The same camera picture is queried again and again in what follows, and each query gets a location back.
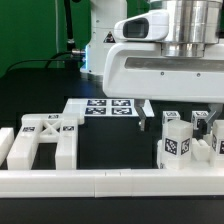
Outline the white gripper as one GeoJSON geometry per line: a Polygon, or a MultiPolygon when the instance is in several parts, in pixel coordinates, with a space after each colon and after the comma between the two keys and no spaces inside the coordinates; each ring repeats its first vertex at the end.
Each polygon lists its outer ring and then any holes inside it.
{"type": "Polygon", "coordinates": [[[162,8],[116,23],[103,91],[134,98],[140,130],[145,101],[224,103],[224,43],[218,8],[162,8]]]}

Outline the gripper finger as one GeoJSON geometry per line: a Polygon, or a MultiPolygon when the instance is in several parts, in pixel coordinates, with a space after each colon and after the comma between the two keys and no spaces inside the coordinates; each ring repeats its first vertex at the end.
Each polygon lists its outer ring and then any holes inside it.
{"type": "Polygon", "coordinates": [[[209,104],[210,112],[202,123],[202,133],[209,134],[212,129],[213,122],[220,116],[223,111],[222,103],[209,104]]]}

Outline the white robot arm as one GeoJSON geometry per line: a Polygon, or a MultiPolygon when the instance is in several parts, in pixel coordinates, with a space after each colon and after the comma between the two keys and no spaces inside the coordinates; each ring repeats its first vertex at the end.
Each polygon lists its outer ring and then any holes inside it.
{"type": "Polygon", "coordinates": [[[128,17],[123,0],[90,0],[91,40],[81,72],[110,98],[207,103],[209,131],[224,107],[224,0],[146,0],[128,17]]]}

